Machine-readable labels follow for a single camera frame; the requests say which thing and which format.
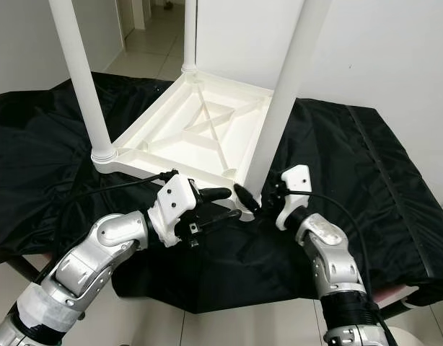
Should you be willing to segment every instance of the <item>black cloth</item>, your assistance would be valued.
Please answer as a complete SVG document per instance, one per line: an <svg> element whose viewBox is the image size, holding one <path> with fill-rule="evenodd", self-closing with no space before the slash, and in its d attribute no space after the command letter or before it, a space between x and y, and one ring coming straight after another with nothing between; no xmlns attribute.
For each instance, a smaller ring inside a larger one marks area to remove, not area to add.
<svg viewBox="0 0 443 346"><path fill-rule="evenodd" d="M171 84L105 74L94 80L112 140ZM0 262L50 252L56 216L69 196L134 180L98 173L90 149L70 81L0 95ZM263 188L265 206L276 174L296 164L309 166L314 192L344 204L361 226L376 289L419 285L411 303L443 299L443 212L376 110L298 99ZM61 246L105 214L148 208L158 189L140 185L80 200L66 213ZM203 212L220 209L209 205ZM310 198L310 209L348 234L362 268L349 220L317 198ZM178 244L138 252L116 270L113 285L120 296L150 296L198 313L314 298L311 277L302 248L264 214L211 227L196 250Z"/></svg>

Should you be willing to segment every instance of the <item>robotic hand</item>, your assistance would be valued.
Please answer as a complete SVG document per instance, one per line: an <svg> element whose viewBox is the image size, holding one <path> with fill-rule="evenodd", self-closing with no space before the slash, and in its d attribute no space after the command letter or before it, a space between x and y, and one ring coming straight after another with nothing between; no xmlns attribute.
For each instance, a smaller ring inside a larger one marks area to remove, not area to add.
<svg viewBox="0 0 443 346"><path fill-rule="evenodd" d="M247 190L239 185L234 190L254 215L260 212L260 206ZM285 171L271 200L284 203L276 226L294 232L295 241L312 263L328 327L324 340L332 346L388 346L385 331L373 313L374 303L368 298L356 262L348 251L348 238L336 225L307 209L308 195L290 194L297 190L311 192L308 166ZM392 337L389 340L395 345Z"/></svg>
<svg viewBox="0 0 443 346"><path fill-rule="evenodd" d="M157 193L152 208L102 217L87 238L71 249L40 285L31 283L0 324L0 346L60 345L65 333L105 287L114 269L135 251L159 242L171 247L182 240L196 246L197 233L203 227L196 218L197 208L228 198L231 191L199 190L193 180L173 173ZM216 219L239 216L240 211L233 210Z"/></svg>

